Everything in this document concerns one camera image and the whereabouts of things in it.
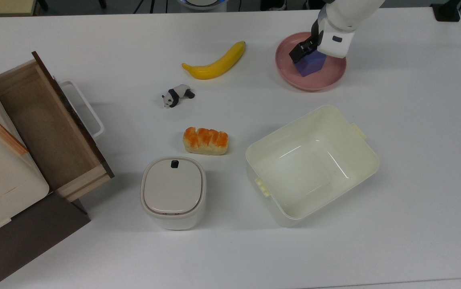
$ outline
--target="white plastic container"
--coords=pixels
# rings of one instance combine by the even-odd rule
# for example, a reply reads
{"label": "white plastic container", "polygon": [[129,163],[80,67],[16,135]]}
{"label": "white plastic container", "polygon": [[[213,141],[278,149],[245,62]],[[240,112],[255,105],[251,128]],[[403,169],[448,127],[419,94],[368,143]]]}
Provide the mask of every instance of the white plastic container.
{"label": "white plastic container", "polygon": [[322,106],[253,143],[249,178],[275,221],[291,227],[377,171],[365,138],[337,108]]}
{"label": "white plastic container", "polygon": [[163,228],[192,228],[205,210],[206,177],[202,166],[187,157],[152,161],[141,182],[141,204]]}

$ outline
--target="purple block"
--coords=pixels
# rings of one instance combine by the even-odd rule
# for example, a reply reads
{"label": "purple block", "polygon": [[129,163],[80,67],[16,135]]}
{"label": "purple block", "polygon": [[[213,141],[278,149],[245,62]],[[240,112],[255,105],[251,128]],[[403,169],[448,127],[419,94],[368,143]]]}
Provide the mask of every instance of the purple block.
{"label": "purple block", "polygon": [[306,55],[304,58],[300,59],[300,61],[294,65],[300,75],[302,75],[302,77],[306,77],[311,73],[320,71],[324,66],[325,60],[325,54],[319,51],[314,51],[310,55]]}

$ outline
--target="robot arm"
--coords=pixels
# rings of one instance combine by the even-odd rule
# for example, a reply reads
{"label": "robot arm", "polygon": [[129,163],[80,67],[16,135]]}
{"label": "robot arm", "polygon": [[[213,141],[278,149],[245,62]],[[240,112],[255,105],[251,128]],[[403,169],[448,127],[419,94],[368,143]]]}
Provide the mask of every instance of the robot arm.
{"label": "robot arm", "polygon": [[318,50],[326,55],[343,58],[359,24],[370,17],[384,0],[325,0],[311,36],[290,52],[293,63]]}

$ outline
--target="pink plate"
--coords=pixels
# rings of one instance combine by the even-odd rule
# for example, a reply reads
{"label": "pink plate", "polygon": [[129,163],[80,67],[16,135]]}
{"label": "pink plate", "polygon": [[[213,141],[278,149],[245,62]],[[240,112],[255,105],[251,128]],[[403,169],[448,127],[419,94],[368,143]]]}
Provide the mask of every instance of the pink plate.
{"label": "pink plate", "polygon": [[292,86],[315,92],[329,88],[343,77],[347,67],[345,58],[327,56],[322,70],[302,77],[296,70],[289,53],[298,43],[311,36],[309,32],[295,33],[284,39],[277,47],[275,53],[275,64],[282,78]]}

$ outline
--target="lidded container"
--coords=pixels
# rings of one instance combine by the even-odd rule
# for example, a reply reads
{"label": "lidded container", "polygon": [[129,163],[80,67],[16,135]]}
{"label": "lidded container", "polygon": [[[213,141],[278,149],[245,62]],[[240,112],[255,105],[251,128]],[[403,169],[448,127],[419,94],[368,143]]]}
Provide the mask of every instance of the lidded container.
{"label": "lidded container", "polygon": [[141,203],[163,228],[192,228],[205,210],[206,176],[202,166],[188,157],[152,161],[141,182]]}

